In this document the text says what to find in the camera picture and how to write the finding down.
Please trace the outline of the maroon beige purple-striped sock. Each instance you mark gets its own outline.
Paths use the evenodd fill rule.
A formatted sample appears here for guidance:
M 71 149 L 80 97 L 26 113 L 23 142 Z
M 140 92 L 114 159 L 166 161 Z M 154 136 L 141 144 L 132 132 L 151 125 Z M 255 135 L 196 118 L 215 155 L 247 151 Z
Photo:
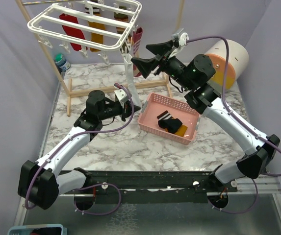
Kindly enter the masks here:
M 140 47 L 142 34 L 143 34 L 142 27 L 137 28 L 137 30 L 133 33 L 133 57 L 139 56 L 138 50 Z M 135 65 L 133 65 L 133 76 L 134 77 L 141 76 L 141 72 Z

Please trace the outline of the white sock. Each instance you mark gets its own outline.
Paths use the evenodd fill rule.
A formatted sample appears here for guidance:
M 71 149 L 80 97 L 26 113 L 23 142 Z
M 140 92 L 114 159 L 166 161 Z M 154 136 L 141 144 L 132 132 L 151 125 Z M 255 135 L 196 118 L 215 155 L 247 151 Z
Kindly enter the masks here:
M 131 58 L 132 56 L 129 53 L 123 55 L 128 90 L 131 94 L 134 105 L 141 107 L 142 103 L 140 101 L 138 91 L 134 83 L 133 63 L 131 61 Z

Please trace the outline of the black sock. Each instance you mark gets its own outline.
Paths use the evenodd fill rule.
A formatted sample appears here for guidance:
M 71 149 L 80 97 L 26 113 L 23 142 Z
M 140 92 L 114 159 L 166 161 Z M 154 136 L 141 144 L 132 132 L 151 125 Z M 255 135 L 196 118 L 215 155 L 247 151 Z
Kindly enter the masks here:
M 181 128 L 182 122 L 178 118 L 162 119 L 158 121 L 158 126 L 174 134 Z

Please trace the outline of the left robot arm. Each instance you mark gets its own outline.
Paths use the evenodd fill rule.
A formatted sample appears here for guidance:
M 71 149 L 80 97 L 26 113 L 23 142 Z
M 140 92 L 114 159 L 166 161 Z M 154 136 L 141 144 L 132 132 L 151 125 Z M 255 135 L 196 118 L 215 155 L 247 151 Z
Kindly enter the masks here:
M 61 194 L 74 189 L 87 193 L 91 189 L 88 171 L 76 168 L 65 176 L 60 172 L 79 150 L 104 132 L 104 120 L 120 117 L 128 125 L 134 113 L 141 109 L 126 89 L 120 88 L 114 93 L 115 100 L 111 100 L 101 90 L 90 92 L 85 109 L 65 138 L 45 156 L 35 162 L 28 160 L 22 165 L 18 195 L 25 199 L 26 209 L 40 207 L 46 210 Z

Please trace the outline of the mustard striped-cuff sock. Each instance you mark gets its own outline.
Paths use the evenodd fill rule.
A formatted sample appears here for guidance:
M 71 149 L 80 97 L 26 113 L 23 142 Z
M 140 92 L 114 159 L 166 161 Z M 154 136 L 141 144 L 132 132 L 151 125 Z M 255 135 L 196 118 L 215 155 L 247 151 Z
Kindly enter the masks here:
M 174 118 L 174 117 L 168 111 L 165 111 L 157 116 L 158 121 L 162 119 L 169 119 L 169 118 Z M 176 133 L 174 133 L 174 135 L 183 137 L 187 129 L 188 127 L 182 124 L 181 128 Z

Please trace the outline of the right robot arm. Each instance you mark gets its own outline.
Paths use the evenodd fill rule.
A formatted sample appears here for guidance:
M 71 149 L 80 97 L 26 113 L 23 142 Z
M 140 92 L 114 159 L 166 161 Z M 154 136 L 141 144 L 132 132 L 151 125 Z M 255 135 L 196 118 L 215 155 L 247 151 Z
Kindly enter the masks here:
M 280 139 L 276 135 L 268 136 L 257 130 L 231 108 L 223 105 L 221 94 L 208 83 L 215 74 L 209 56 L 198 54 L 185 65 L 171 55 L 175 50 L 172 41 L 147 45 L 146 48 L 155 55 L 153 58 L 131 59 L 143 77 L 147 78 L 152 71 L 155 74 L 166 73 L 187 92 L 184 98 L 188 105 L 218 124 L 244 151 L 242 158 L 214 170 L 208 180 L 209 187 L 213 191 L 220 191 L 231 180 L 242 177 L 256 179 L 274 157 Z

